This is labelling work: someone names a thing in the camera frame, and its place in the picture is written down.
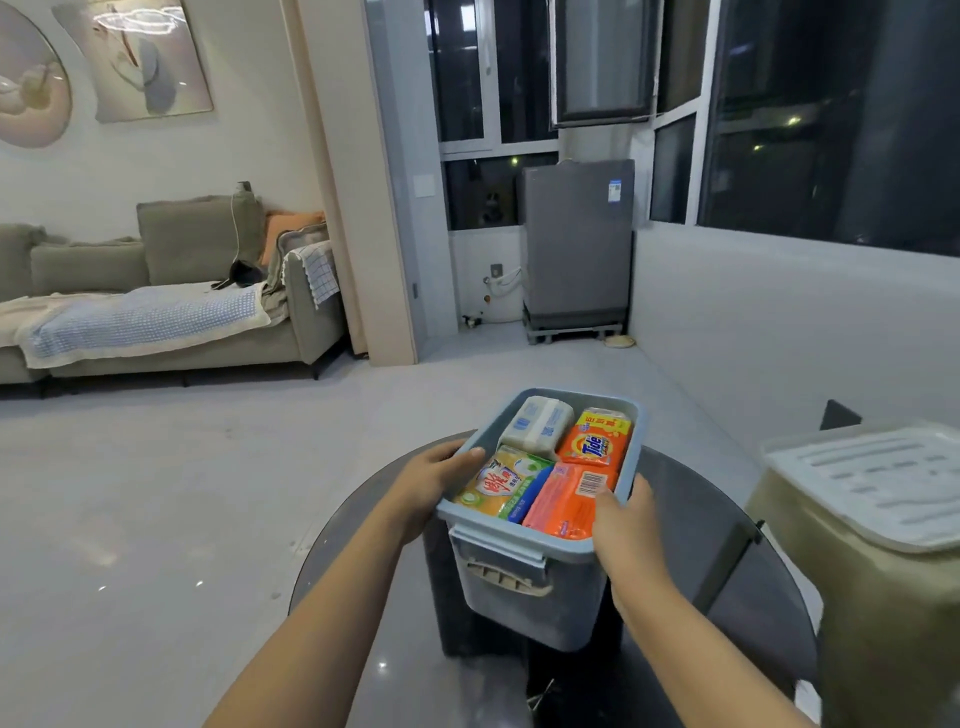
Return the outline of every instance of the round table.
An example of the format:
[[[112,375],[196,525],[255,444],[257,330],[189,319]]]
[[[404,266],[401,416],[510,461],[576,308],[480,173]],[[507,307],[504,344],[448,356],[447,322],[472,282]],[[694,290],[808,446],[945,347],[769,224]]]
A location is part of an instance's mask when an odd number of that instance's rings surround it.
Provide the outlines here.
[[[406,461],[436,444],[395,460],[333,515],[303,564],[291,611]],[[667,566],[678,588],[783,692],[792,697],[798,680],[815,684],[816,638],[804,601],[756,525],[708,480],[656,450],[643,449],[637,470],[654,490]],[[614,635],[618,650],[602,659],[562,655],[472,613],[462,592],[459,599],[452,593],[459,591],[455,571],[452,578],[438,577],[450,559],[445,523],[437,520],[403,549],[349,725],[682,726],[608,599],[594,640],[601,622],[608,622],[603,631],[607,642]],[[465,648],[460,635],[451,638],[451,625],[482,633],[479,643],[488,654],[475,645]]]

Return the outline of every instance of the person's left hand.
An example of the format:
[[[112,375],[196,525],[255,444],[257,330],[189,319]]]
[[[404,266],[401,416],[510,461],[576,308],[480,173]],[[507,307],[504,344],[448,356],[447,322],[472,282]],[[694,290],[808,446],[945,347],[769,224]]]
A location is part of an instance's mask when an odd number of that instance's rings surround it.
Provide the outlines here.
[[[454,455],[464,442],[443,443],[412,457],[380,501],[380,512],[402,529],[404,544],[423,532],[445,493],[458,491],[483,466],[487,457],[483,448]]]

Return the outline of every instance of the hand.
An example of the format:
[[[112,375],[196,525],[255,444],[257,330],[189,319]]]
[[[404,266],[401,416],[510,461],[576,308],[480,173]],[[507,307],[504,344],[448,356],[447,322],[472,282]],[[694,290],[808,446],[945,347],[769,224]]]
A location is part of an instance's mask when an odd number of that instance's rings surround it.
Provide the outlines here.
[[[412,457],[380,501],[380,512],[402,529],[404,544],[423,532],[444,494],[463,488],[483,466],[487,458],[483,448],[454,455],[464,442],[443,443]]]
[[[634,478],[626,505],[606,488],[597,494],[593,546],[615,590],[633,582],[650,589],[673,585],[663,560],[654,494],[642,475]]]

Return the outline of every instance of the orange pillow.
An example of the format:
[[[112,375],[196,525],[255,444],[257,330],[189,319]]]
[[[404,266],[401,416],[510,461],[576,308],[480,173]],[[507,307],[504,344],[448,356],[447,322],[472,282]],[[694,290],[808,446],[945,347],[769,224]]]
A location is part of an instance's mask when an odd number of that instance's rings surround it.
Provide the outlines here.
[[[321,212],[286,212],[274,210],[267,213],[267,244],[263,247],[260,265],[269,266],[270,258],[276,250],[276,240],[285,232],[298,231],[308,225],[320,225],[326,222],[326,215]]]

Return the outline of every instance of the white tile floor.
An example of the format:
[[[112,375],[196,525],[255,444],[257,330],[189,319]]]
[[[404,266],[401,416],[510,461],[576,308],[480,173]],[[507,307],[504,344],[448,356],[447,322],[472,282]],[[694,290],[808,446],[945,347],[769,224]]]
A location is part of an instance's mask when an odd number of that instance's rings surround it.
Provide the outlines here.
[[[0,400],[0,724],[199,725],[347,495],[534,385],[636,398],[648,445],[738,502],[756,483],[639,350],[528,347],[516,325],[432,342],[417,367],[343,356],[319,382]]]

